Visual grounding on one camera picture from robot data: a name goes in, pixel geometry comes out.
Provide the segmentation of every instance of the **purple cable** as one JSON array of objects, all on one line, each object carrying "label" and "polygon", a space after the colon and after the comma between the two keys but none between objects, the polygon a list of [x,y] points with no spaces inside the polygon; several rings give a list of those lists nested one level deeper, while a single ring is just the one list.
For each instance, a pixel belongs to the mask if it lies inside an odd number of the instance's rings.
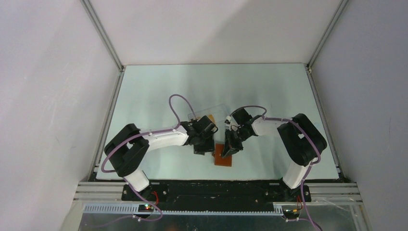
[{"label": "purple cable", "polygon": [[315,165],[315,164],[317,164],[317,163],[319,163],[319,162],[321,161],[321,156],[320,156],[319,150],[318,150],[318,148],[316,147],[316,145],[313,143],[312,139],[306,134],[306,132],[305,132],[297,123],[295,123],[295,122],[292,121],[291,119],[274,118],[274,117],[268,118],[268,117],[265,117],[265,120],[285,121],[285,122],[289,122],[289,123],[293,124],[293,125],[305,136],[306,140],[310,143],[310,145],[312,146],[313,150],[316,152],[316,154],[317,154],[317,156],[318,156],[317,161],[310,163],[309,168],[307,169],[305,175],[303,176],[302,181],[301,181],[301,183],[300,183],[300,192],[301,192],[301,194],[302,194],[302,200],[303,200],[303,204],[305,205],[304,208],[305,208],[305,210],[306,210],[307,217],[309,218],[309,221],[310,221],[310,223],[312,223],[313,227],[314,227],[316,230],[319,230],[319,227],[320,227],[320,226],[319,226],[319,225],[316,225],[316,223],[313,221],[312,217],[311,217],[310,214],[309,214],[309,211],[308,211],[307,206],[306,206],[306,203],[305,203],[305,196],[304,196],[304,194],[303,194],[303,186],[304,186],[306,177],[309,175],[309,172],[310,172],[310,170],[312,169],[312,166]]},{"label": "purple cable", "polygon": [[197,116],[195,115],[195,112],[192,109],[192,106],[191,106],[190,102],[184,96],[179,95],[179,94],[170,95],[170,97],[168,98],[168,105],[170,106],[171,111],[174,113],[174,115],[176,116],[176,119],[177,119],[177,125],[174,127],[174,129],[178,129],[180,127],[181,121],[180,121],[180,118],[177,115],[176,111],[174,110],[173,106],[171,105],[171,98],[173,98],[174,96],[179,96],[180,98],[184,99],[184,101],[189,105],[189,107],[190,107],[190,109],[192,111],[192,114],[194,115],[194,118],[197,118]]}]

